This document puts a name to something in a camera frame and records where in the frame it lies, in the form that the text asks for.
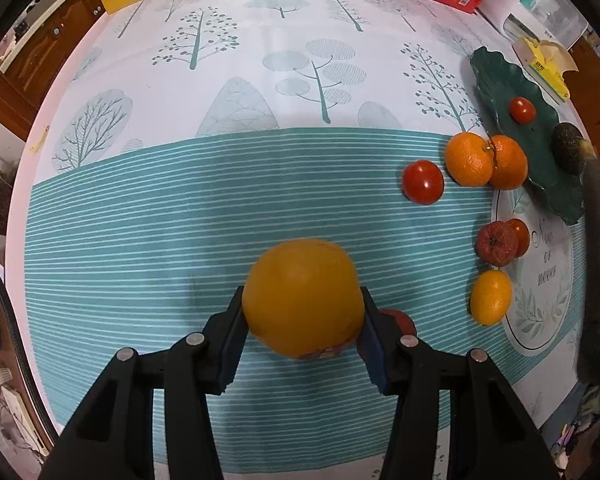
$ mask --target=metal rivet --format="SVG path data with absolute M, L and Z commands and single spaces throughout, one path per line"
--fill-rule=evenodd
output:
M 188 345 L 198 346 L 205 342 L 205 335 L 202 332 L 193 332 L 185 339 Z
M 471 352 L 469 352 L 469 355 L 471 356 L 471 359 L 473 359 L 474 361 L 476 361 L 478 363 L 485 362 L 487 360 L 487 358 L 489 357 L 487 355 L 487 352 L 485 352 L 481 348 L 474 348 L 473 350 L 471 350 Z
M 400 344 L 402 346 L 406 346 L 407 348 L 413 348 L 418 344 L 418 338 L 414 335 L 403 335 L 400 338 Z
M 131 359 L 133 356 L 134 356 L 134 349 L 133 348 L 121 348 L 116 353 L 116 357 L 120 361 L 129 361 L 129 359 Z

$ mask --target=black cable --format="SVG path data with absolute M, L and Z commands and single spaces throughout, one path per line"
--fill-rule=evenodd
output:
M 58 431 L 51 421 L 49 414 L 46 412 L 45 405 L 42 402 L 42 397 L 40 397 L 40 391 L 38 390 L 36 381 L 33 378 L 33 373 L 31 372 L 31 368 L 29 366 L 29 360 L 27 359 L 22 338 L 20 337 L 20 330 L 18 329 L 18 321 L 16 320 L 16 315 L 13 311 L 13 305 L 11 304 L 7 289 L 5 288 L 1 277 L 0 307 L 2 308 L 4 317 L 7 320 L 7 329 L 13 343 L 13 350 L 18 361 L 18 366 L 20 367 L 22 380 L 25 383 L 27 392 L 31 402 L 33 403 L 33 407 L 36 410 L 36 415 L 38 416 L 40 423 L 45 428 L 46 434 L 51 440 L 51 444 L 55 445 L 56 441 L 58 440 Z

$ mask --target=green leaf-shaped plate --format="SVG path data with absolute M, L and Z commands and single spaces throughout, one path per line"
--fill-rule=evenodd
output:
M 528 181 L 565 224 L 576 224 L 584 214 L 580 178 L 561 170 L 551 151 L 551 133 L 559 122 L 558 113 L 544 100 L 540 87 L 500 52 L 480 47 L 471 56 L 471 67 L 478 94 L 500 133 L 514 139 L 524 150 L 529 164 Z M 518 124 L 511 117 L 509 103 L 514 97 L 524 97 L 536 107 L 538 116 L 531 124 Z

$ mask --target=teal striped tablecloth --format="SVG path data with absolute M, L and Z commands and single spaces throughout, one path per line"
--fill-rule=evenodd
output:
M 378 307 L 404 310 L 434 348 L 485 348 L 507 379 L 527 358 L 498 324 L 467 313 L 485 267 L 474 252 L 492 190 L 459 187 L 417 206 L 400 193 L 408 162 L 442 167 L 448 137 L 293 128 L 184 140 L 125 153 L 34 186 L 26 296 L 38 368 L 65 423 L 117 349 L 164 349 L 225 309 L 251 264 L 290 238 L 339 243 Z M 580 317 L 584 227 L 571 229 L 574 286 L 554 344 Z M 355 349 L 304 362 L 248 338 L 235 382 L 209 399 L 225 472 L 320 468 L 383 452 L 394 399 L 369 383 Z M 162 396 L 155 452 L 165 459 Z M 441 426 L 448 425 L 443 399 Z

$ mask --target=table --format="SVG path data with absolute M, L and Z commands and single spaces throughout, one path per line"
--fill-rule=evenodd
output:
M 546 420 L 576 380 L 583 223 L 568 228 L 522 189 L 494 196 L 445 177 L 427 208 L 399 190 L 410 160 L 442 166 L 448 136 L 493 128 L 468 62 L 481 45 L 516 62 L 481 17 L 429 0 L 144 0 L 99 20 L 36 119 L 7 236 L 8 289 L 56 421 L 116 349 L 168 348 L 200 329 L 259 254 L 303 236 L 340 243 L 378 306 L 408 312 L 430 345 L 487 350 Z M 580 124 L 569 105 L 558 114 Z M 485 269 L 473 240 L 511 215 L 535 243 L 506 268 L 507 319 L 480 327 L 466 312 Z M 249 338 L 209 408 L 229 478 L 368 479 L 394 402 L 354 349 L 295 362 Z M 436 478 L 445 396 L 440 427 Z

